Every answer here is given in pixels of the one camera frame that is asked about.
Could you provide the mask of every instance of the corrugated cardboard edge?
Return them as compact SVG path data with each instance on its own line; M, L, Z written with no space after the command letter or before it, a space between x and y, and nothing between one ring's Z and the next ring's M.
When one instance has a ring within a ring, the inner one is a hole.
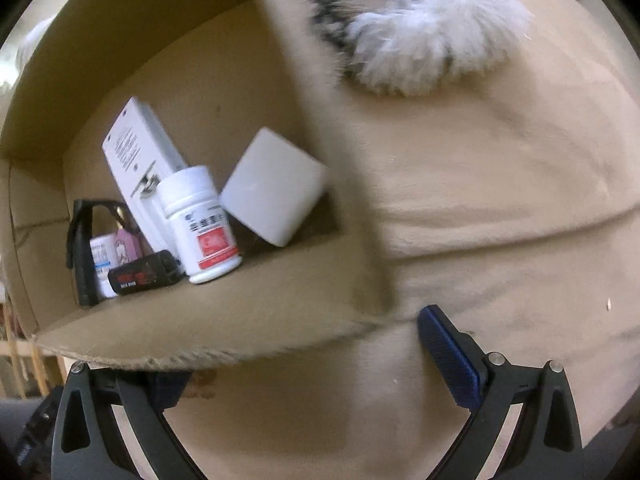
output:
M213 350L207 348L193 348L188 351L178 352L161 358L150 356L140 356L131 359L105 359L96 358L94 355L78 354L69 352L66 349L56 348L47 345L46 338L43 342L39 338L33 339L43 350L53 352L57 355L64 355L71 359L85 362L91 362L98 366L114 367L122 370L204 370L208 368L218 368L222 366L231 366L244 361L255 360L257 358L271 358L278 355L287 354L294 351L303 351L309 348L316 348L318 345L332 344L334 342L347 339L353 336L363 335L367 332L382 328L395 322L391 318L383 317L364 317L360 321L345 322L340 332L334 333L334 336L324 342L313 342L306 346L295 346L294 348L286 348L282 346L274 346L271 351L263 351L259 356L252 354L241 354L233 351Z

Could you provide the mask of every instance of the gray floor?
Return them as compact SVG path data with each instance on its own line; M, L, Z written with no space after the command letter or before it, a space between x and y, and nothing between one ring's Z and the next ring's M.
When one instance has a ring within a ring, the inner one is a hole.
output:
M604 480L637 430L629 424L597 434L584 449L584 480Z

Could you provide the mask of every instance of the cardboard box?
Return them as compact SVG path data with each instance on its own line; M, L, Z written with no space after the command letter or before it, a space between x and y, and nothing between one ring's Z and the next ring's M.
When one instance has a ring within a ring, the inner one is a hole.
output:
M294 0L70 0L62 9L0 137L2 265L41 346L123 368L197 368L378 322L392 303L388 273L330 93L334 75L299 10ZM80 309L65 268L69 211L76 198L119 198L100 145L133 95L220 189L261 127L309 150L334 182L331 205L309 220L317 229L214 282Z

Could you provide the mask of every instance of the metal screw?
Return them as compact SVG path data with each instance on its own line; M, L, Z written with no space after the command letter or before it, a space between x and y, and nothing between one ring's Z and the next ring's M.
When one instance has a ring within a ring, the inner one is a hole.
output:
M507 360L504 358L504 355L502 355L500 352L491 352L488 357L489 357L489 362L492 365L496 365L496 366L502 366Z
M551 368L556 374L559 374L564 370L560 361L549 361L549 368Z
M86 363L84 361L76 361L75 363L73 363L71 365L71 373L73 374L79 374L82 370L84 370L84 367L86 366Z

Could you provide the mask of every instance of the white rectangular device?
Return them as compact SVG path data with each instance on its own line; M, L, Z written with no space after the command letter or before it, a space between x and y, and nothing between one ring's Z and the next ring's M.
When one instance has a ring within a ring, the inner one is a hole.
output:
M153 110L132 97L102 143L111 173L133 218L154 252L178 258L156 187L187 167Z

